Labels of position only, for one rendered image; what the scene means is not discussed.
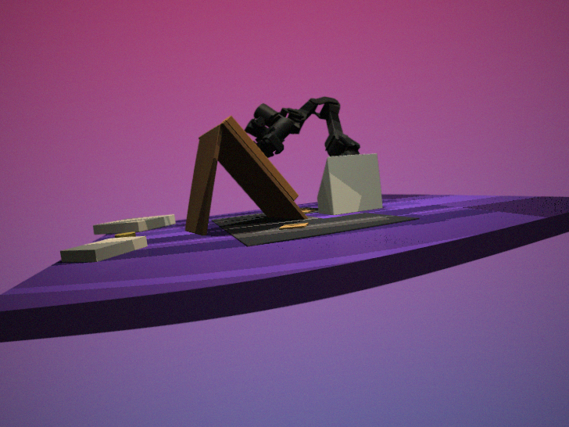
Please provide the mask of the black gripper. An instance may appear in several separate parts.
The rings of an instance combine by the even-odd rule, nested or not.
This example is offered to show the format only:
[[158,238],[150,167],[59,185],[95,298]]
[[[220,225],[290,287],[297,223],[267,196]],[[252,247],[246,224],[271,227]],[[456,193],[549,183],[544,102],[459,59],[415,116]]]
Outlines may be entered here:
[[262,153],[266,156],[266,158],[274,156],[273,152],[275,151],[275,155],[280,154],[284,150],[285,135],[283,131],[281,131],[276,126],[271,126],[270,130],[268,131],[267,135],[264,137],[261,135],[257,138],[258,143],[256,145],[260,148]]

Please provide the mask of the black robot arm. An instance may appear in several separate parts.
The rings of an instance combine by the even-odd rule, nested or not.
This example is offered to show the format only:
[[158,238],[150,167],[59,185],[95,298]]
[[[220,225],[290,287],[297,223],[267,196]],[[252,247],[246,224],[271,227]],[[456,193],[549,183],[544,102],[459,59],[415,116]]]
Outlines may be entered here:
[[[320,113],[316,113],[315,109],[318,105],[324,104]],[[267,135],[271,126],[278,127],[284,133],[284,138],[289,134],[299,134],[300,129],[306,119],[315,114],[319,119],[325,119],[327,122],[328,138],[325,145],[325,151],[329,156],[350,156],[360,154],[360,143],[351,139],[348,135],[342,133],[342,127],[338,117],[340,104],[336,99],[323,97],[318,99],[310,98],[310,100],[299,109],[282,108],[279,113],[266,104],[259,105],[253,116],[245,128],[245,132],[257,138]],[[289,113],[288,118],[286,118]],[[266,127],[268,126],[268,127]],[[257,141],[258,142],[258,141]]]

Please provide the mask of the yellow round disc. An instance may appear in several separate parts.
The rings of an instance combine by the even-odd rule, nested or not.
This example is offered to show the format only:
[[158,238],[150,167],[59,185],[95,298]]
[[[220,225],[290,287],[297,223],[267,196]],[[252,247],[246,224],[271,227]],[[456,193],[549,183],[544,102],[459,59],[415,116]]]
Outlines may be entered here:
[[122,238],[122,237],[135,237],[136,233],[135,232],[127,232],[127,233],[123,233],[123,234],[116,234],[115,238]]

